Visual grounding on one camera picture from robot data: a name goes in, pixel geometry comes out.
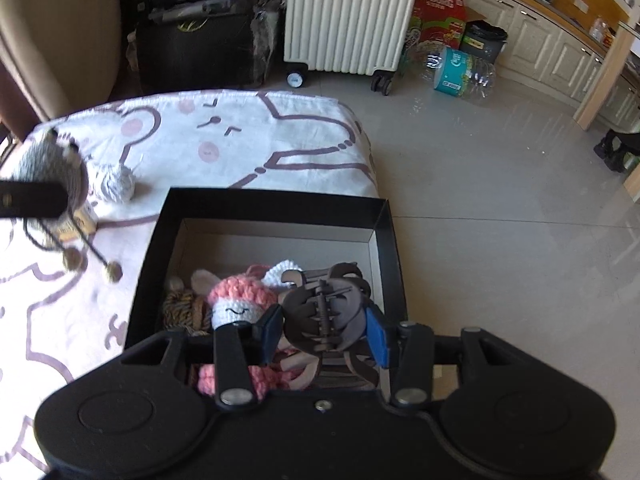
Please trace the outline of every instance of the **teal label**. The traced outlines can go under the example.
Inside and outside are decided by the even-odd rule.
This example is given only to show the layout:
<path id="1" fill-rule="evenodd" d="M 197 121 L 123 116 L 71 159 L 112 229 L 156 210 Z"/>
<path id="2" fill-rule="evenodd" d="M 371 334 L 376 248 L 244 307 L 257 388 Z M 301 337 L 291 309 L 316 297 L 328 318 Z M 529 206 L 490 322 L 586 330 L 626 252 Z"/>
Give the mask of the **teal label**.
<path id="1" fill-rule="evenodd" d="M 468 81 L 466 71 L 470 61 L 469 55 L 446 46 L 442 50 L 442 61 L 439 77 L 434 79 L 434 88 L 445 94 L 461 96 Z"/>

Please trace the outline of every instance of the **open cardboard box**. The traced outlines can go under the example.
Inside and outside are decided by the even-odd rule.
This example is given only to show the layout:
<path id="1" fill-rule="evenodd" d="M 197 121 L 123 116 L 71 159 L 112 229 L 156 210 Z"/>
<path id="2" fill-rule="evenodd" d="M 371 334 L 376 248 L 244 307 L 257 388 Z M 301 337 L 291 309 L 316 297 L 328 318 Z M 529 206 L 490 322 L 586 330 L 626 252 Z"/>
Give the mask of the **open cardboard box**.
<path id="1" fill-rule="evenodd" d="M 464 0 L 415 0 L 404 46 L 431 43 L 459 49 L 466 24 L 484 19 Z"/>
<path id="2" fill-rule="evenodd" d="M 169 276 L 189 284 L 196 269 L 221 278 L 250 265 L 293 260 L 303 269 L 357 262 L 373 301 L 391 322 L 406 302 L 388 201 L 244 189 L 169 191 L 146 252 L 125 348 L 161 330 Z"/>

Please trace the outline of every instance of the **cabinet handle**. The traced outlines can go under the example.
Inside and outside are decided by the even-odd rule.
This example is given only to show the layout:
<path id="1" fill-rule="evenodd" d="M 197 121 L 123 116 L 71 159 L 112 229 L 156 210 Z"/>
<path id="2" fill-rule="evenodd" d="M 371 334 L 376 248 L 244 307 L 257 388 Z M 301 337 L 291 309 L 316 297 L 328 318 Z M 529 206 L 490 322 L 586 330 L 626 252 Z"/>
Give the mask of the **cabinet handle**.
<path id="1" fill-rule="evenodd" d="M 538 20 L 535 16 L 531 16 L 528 12 L 526 12 L 525 10 L 521 10 L 520 11 L 521 14 L 524 14 L 525 16 L 529 16 L 532 20 Z"/>
<path id="2" fill-rule="evenodd" d="M 508 4 L 507 2 L 505 2 L 504 0 L 495 0 L 495 1 L 498 2 L 499 4 L 506 5 L 510 9 L 513 9 L 513 6 L 511 4 Z"/>

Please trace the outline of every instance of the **white bedsheet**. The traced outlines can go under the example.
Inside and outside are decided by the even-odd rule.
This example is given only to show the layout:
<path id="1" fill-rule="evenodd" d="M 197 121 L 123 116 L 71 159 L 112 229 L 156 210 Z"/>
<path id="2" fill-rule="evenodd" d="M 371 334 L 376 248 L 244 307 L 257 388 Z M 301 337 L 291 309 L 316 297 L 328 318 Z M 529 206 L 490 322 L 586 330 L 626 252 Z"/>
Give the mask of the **white bedsheet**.
<path id="1" fill-rule="evenodd" d="M 104 105 L 36 132 L 50 126 L 73 138 L 85 158 L 135 168 L 138 183 L 127 205 L 95 207 L 94 244 L 124 270 L 116 285 L 105 284 L 93 255 L 83 272 L 65 274 L 60 254 L 34 248 L 20 221 L 0 221 L 1 480 L 43 475 L 32 427 L 39 404 L 122 350 L 140 267 L 171 186 L 377 196 L 366 134 L 332 99 L 180 92 Z"/>

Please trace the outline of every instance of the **black stool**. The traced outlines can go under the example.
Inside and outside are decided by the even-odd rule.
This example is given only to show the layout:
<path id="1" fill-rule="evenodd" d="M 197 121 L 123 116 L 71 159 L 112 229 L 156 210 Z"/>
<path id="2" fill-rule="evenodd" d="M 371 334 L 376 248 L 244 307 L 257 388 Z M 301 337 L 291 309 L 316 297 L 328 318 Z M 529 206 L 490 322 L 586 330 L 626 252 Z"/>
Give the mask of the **black stool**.
<path id="1" fill-rule="evenodd" d="M 613 149 L 613 139 L 618 138 L 620 147 Z M 602 140 L 593 147 L 593 151 L 599 156 L 611 171 L 624 173 L 625 154 L 631 153 L 640 156 L 640 134 L 621 134 L 609 130 Z"/>

